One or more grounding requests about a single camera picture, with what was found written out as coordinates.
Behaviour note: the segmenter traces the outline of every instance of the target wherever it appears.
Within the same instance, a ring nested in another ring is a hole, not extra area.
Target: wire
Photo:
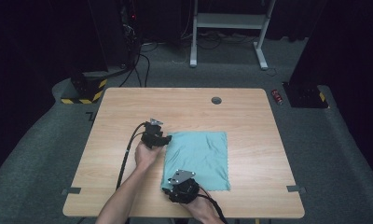
[[[206,48],[206,47],[203,47],[202,45],[198,45],[198,47],[202,48],[202,49],[216,49],[218,48],[221,43],[222,43],[222,38],[218,35],[218,34],[214,34],[214,35],[207,35],[204,37],[205,40],[207,41],[212,41],[212,42],[217,42],[217,44],[211,48]]]
[[[178,48],[178,49],[181,49],[183,52],[184,52],[184,60],[180,63],[185,63],[187,61],[187,51],[186,51],[186,48]]]
[[[129,76],[131,75],[131,73],[134,71],[134,67],[132,68],[132,70],[129,72],[128,76],[125,78],[125,80],[123,80],[123,82],[119,85],[119,87],[122,87],[123,84],[125,84],[125,82],[129,79]]]
[[[233,41],[223,40],[223,43],[227,43],[227,44],[245,44],[245,43],[253,42],[254,40],[256,40],[258,38],[258,36],[255,36],[255,37],[251,38],[250,40],[246,40],[248,37],[249,37],[248,35],[245,35],[241,40],[233,40]]]
[[[209,200],[210,203],[213,204],[216,213],[219,215],[221,221],[223,221],[225,224],[228,224],[227,220],[224,217],[224,214],[222,213],[222,209],[219,207],[218,203],[210,196],[210,194],[204,188],[201,187],[201,185],[199,185],[199,188],[203,190],[206,195],[198,194],[197,196]]]
[[[122,166],[120,167],[119,177],[117,178],[117,189],[120,186],[120,182],[122,181],[123,173],[125,172],[126,161],[128,160],[129,151],[131,150],[131,143],[133,142],[134,138],[137,135],[139,135],[139,133],[138,134],[136,134],[136,133],[141,128],[141,126],[143,126],[143,125],[145,125],[145,122],[141,123],[139,126],[137,126],[137,128],[134,130],[133,134],[131,135],[131,140],[129,140],[128,147],[126,148],[126,151],[125,151],[125,156],[123,157]]]
[[[277,69],[276,68],[268,68],[268,70],[266,71],[266,75],[269,76],[269,77],[277,76]]]
[[[146,58],[146,61],[148,62],[148,67],[146,68],[146,73],[145,73],[145,83],[144,83],[144,87],[146,87],[146,82],[148,81],[148,74],[149,74],[149,68],[151,67],[151,62],[149,61],[148,57],[146,57],[144,54],[140,54],[140,56]]]
[[[135,71],[136,74],[137,74],[138,83],[140,84],[140,87],[142,87],[142,86],[141,86],[140,73],[138,73],[138,71],[137,71],[137,67],[134,68],[134,71]]]
[[[187,23],[186,23],[186,29],[184,32],[181,34],[181,39],[183,39],[184,34],[187,32],[187,27],[189,26],[190,22],[190,15],[192,14],[192,0],[189,1],[189,14],[187,16]]]
[[[143,46],[148,46],[148,45],[153,45],[155,44],[155,47],[152,48],[152,49],[148,49],[148,50],[141,50],[141,52],[145,53],[145,52],[149,52],[149,51],[153,51],[155,49],[157,49],[159,47],[159,43],[157,41],[153,42],[153,43],[146,43],[146,44],[143,44]]]
[[[85,220],[86,217],[82,217],[78,222],[77,224],[81,224],[84,220]]]

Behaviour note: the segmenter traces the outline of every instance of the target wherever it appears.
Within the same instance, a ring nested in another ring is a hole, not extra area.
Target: wooden table
[[[222,103],[215,105],[213,97]],[[114,193],[134,129],[150,118],[162,130],[224,131],[228,134],[230,191],[211,191],[225,217],[299,218],[304,208],[285,155],[267,94],[261,89],[109,88],[105,91],[63,212],[96,217]],[[135,167],[134,140],[122,181]],[[160,190],[165,150],[135,198],[131,217],[190,217]]]

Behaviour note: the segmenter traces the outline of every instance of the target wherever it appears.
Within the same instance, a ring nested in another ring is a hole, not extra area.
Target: dark wall
[[[373,170],[373,0],[327,1],[290,83],[329,86]]]
[[[0,166],[53,106],[53,85],[67,78],[49,16],[47,1],[0,1]]]
[[[266,14],[270,0],[199,1],[199,12]],[[314,24],[326,0],[277,0],[271,15],[266,38],[290,41],[303,40],[311,35]],[[258,30],[237,30],[239,34],[259,35]]]
[[[184,0],[135,1],[136,20],[143,36],[158,42],[178,43],[187,25],[189,2]]]

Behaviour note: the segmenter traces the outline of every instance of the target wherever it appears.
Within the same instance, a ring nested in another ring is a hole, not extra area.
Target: light blue cloth
[[[179,132],[171,134],[166,149],[161,187],[172,189],[168,179],[176,170],[196,173],[193,177],[207,190],[230,190],[228,139],[224,132]]]

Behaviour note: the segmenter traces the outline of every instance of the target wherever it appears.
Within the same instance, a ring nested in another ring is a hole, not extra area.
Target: forearm
[[[103,207],[96,223],[125,223],[131,211],[135,195],[140,186],[147,168],[138,167],[125,182],[117,189]]]
[[[224,224],[219,217],[216,216],[208,216],[208,217],[201,217],[197,218],[203,224]]]

